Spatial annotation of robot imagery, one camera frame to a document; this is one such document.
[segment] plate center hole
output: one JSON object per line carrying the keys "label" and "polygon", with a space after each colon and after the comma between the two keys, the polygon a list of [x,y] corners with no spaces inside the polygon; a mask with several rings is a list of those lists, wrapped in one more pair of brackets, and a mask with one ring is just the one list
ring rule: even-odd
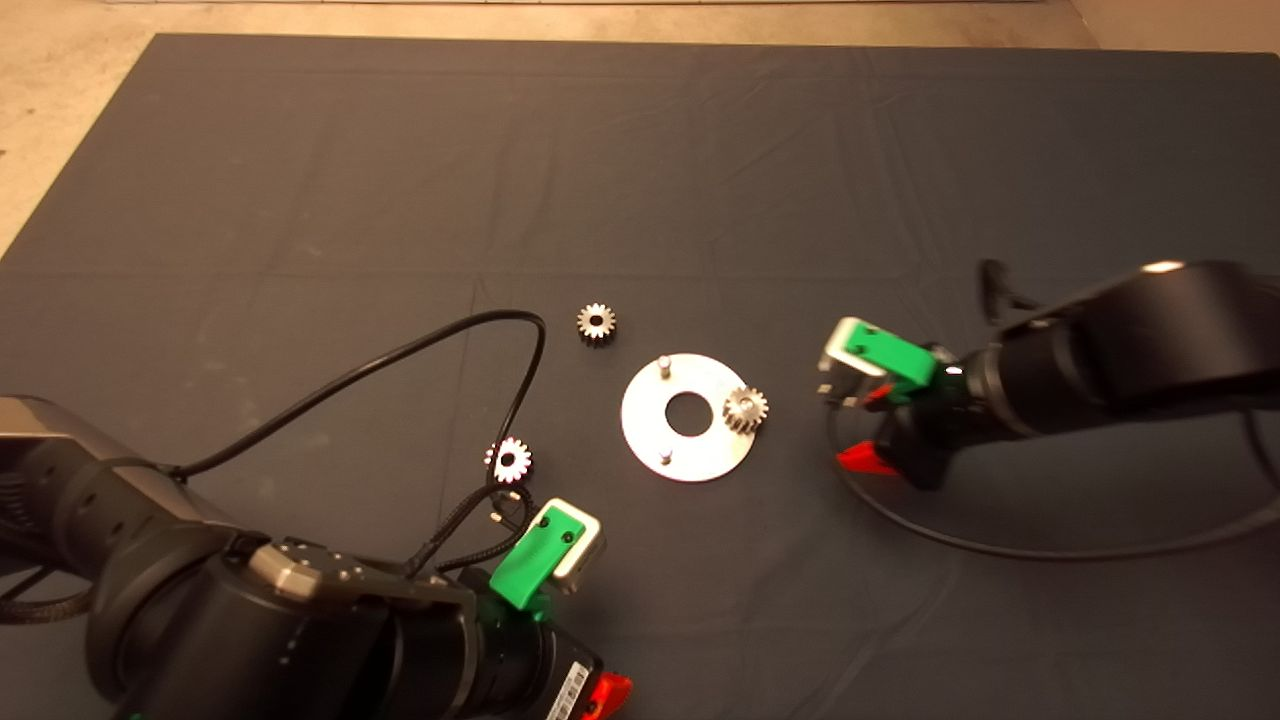
{"label": "plate center hole", "polygon": [[667,402],[667,423],[685,437],[698,437],[712,427],[712,406],[703,396],[682,392]]}

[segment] concrete floor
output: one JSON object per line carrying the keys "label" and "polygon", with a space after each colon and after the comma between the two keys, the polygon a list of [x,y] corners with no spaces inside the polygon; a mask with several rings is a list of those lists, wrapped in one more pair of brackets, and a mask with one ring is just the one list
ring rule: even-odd
{"label": "concrete floor", "polygon": [[[1164,22],[1170,14],[1172,20]],[[1144,22],[1152,18],[1162,20]],[[156,32],[979,47],[1098,47],[1103,40],[1103,47],[1276,50],[1280,3],[573,6],[0,0],[0,29],[3,254]]]}

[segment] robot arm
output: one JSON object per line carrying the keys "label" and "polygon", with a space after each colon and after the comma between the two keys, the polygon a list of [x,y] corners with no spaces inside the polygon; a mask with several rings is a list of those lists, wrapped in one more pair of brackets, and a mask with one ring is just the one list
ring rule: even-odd
{"label": "robot arm", "polygon": [[1275,328],[1280,296],[1239,265],[1156,263],[1039,310],[961,360],[846,318],[820,368],[833,402],[869,398],[886,413],[874,441],[841,457],[846,469],[934,489],[972,445],[1274,406]]}
{"label": "robot arm", "polygon": [[106,461],[128,455],[49,402],[0,397],[5,550],[95,583],[86,656],[115,717],[599,720],[630,691],[484,571],[407,579],[271,539]]}

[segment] white label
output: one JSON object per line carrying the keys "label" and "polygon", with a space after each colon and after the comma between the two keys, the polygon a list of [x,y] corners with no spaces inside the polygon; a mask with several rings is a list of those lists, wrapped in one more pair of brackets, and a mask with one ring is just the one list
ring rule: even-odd
{"label": "white label", "polygon": [[582,685],[586,684],[586,678],[590,674],[585,665],[573,662],[573,666],[568,669],[568,675],[564,676],[564,684],[561,685],[561,693],[556,696],[552,711],[547,714],[547,720],[568,720],[570,714],[573,712],[573,703],[577,702],[577,696],[582,692]]}

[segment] metal gear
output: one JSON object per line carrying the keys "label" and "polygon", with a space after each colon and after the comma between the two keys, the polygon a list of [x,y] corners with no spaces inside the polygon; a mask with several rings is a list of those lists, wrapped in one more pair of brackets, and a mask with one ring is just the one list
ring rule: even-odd
{"label": "metal gear", "polygon": [[[490,445],[489,450],[484,451],[484,464],[486,466],[493,462],[493,456],[494,451]],[[518,438],[509,437],[498,446],[498,466],[494,469],[493,477],[499,483],[508,486],[520,483],[529,477],[532,468],[534,454]]]}
{"label": "metal gear", "polygon": [[724,424],[736,433],[754,433],[769,415],[769,401],[754,387],[740,387],[724,398]]}
{"label": "metal gear", "polygon": [[593,347],[613,340],[617,327],[618,315],[603,302],[593,302],[577,311],[577,334]]}

